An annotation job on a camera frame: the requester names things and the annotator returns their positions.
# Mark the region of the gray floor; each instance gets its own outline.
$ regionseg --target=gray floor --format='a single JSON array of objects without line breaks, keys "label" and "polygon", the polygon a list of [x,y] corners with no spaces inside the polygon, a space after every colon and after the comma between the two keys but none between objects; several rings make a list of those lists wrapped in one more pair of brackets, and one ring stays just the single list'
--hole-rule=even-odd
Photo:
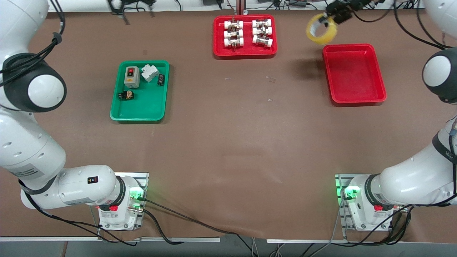
[{"label": "gray floor", "polygon": [[[244,237],[251,245],[252,240]],[[267,257],[276,249],[276,244],[268,244],[258,239],[260,257]],[[323,244],[313,246],[307,256]],[[299,257],[309,244],[287,244],[281,249],[283,257]],[[236,237],[225,236],[220,243],[185,243],[170,246],[165,242],[140,242],[136,247],[103,242],[69,242],[63,255],[63,242],[0,242],[1,257],[249,257],[248,248]],[[457,244],[411,244],[400,243],[394,246],[329,246],[316,257],[454,257]]]}]

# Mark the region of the plastic tray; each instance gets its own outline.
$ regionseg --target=plastic tray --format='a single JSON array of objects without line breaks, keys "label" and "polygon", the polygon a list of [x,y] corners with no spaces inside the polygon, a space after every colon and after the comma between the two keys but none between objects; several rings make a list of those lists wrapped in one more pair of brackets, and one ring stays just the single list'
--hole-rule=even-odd
[{"label": "plastic tray", "polygon": [[[235,20],[243,21],[243,38],[244,46],[238,47],[235,50],[231,47],[224,46],[224,21],[232,20],[232,15],[217,16],[213,24],[213,52],[216,56],[222,59],[255,59],[255,58],[271,58],[276,54],[278,45],[276,41],[276,25],[273,16],[268,14],[259,15],[235,15]],[[273,45],[270,48],[263,45],[252,43],[252,21],[253,20],[271,19],[271,27],[273,33],[269,36],[273,39]]]},{"label": "plastic tray", "polygon": [[[157,84],[158,76],[147,82],[140,75],[138,88],[129,89],[124,85],[125,69],[128,66],[137,66],[140,69],[146,64],[154,65],[161,74],[165,75],[163,86]],[[163,60],[125,61],[119,65],[116,86],[111,103],[110,116],[115,121],[159,121],[165,115],[165,102],[167,98],[168,77],[170,65]],[[134,93],[132,100],[120,100],[118,93],[131,90]]]},{"label": "plastic tray", "polygon": [[386,100],[386,89],[372,45],[327,45],[323,55],[333,101],[351,104]]}]

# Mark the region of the empty red tray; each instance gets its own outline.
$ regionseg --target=empty red tray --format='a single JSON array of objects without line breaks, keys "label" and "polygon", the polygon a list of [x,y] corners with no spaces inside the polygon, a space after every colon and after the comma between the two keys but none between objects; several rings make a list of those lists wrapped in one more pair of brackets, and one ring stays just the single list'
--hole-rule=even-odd
[{"label": "empty red tray", "polygon": [[[231,47],[224,46],[224,21],[232,20],[232,15],[217,16],[213,24],[213,52],[222,59],[253,59],[253,58],[271,58],[276,54],[278,45],[276,42],[276,26],[273,16],[268,14],[256,15],[235,15],[235,20],[243,21],[243,38],[244,46],[238,47],[235,50]],[[263,45],[252,43],[252,21],[253,20],[271,19],[271,27],[273,33],[269,38],[273,39],[273,44],[270,48]]]},{"label": "empty red tray", "polygon": [[336,103],[386,100],[386,89],[372,45],[327,45],[324,47],[324,62],[330,93]]}]

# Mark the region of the roll of tape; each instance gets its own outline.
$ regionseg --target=roll of tape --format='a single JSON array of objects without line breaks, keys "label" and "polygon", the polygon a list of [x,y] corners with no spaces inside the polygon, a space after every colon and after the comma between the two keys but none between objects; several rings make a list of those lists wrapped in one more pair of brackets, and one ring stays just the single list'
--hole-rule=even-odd
[{"label": "roll of tape", "polygon": [[[309,20],[308,25],[306,26],[306,35],[313,42],[324,45],[330,43],[336,36],[337,25],[331,17],[326,17],[322,19],[324,15],[318,14],[315,15],[311,20]],[[327,30],[321,36],[316,36],[316,31],[319,26],[327,24]]]}]

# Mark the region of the brown tabletop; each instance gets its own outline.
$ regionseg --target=brown tabletop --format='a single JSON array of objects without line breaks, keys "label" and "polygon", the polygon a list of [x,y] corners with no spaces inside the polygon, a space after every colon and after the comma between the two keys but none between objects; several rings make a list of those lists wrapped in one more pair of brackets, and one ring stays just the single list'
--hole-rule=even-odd
[{"label": "brown tabletop", "polygon": [[[149,172],[148,198],[221,229],[259,238],[329,239],[338,209],[335,174],[379,173],[402,162],[430,143],[455,107],[421,81],[422,67],[437,49],[408,37],[392,15],[370,24],[352,19],[333,42],[374,46],[387,100],[334,107],[322,46],[305,36],[306,23],[318,12],[270,13],[278,52],[251,60],[213,56],[213,19],[230,11],[161,12],[155,18],[127,13],[130,26],[108,13],[68,14],[64,41],[47,57],[67,83],[67,99],[55,111],[36,114],[37,120],[66,150],[66,167],[105,164],[114,171]],[[413,11],[400,14],[423,36]],[[423,19],[440,35],[427,15]],[[48,18],[31,51],[47,45],[57,29],[58,20]],[[112,121],[119,64],[148,59],[171,65],[164,120]],[[0,174],[1,236],[89,236],[24,207],[17,179]],[[93,222],[87,205],[51,212]],[[221,235],[152,212],[167,236]],[[456,214],[455,207],[416,208],[404,240],[455,243]],[[140,230],[122,233],[124,239],[158,235],[149,219]],[[348,239],[360,237],[355,232]],[[342,239],[340,227],[335,238]]]}]

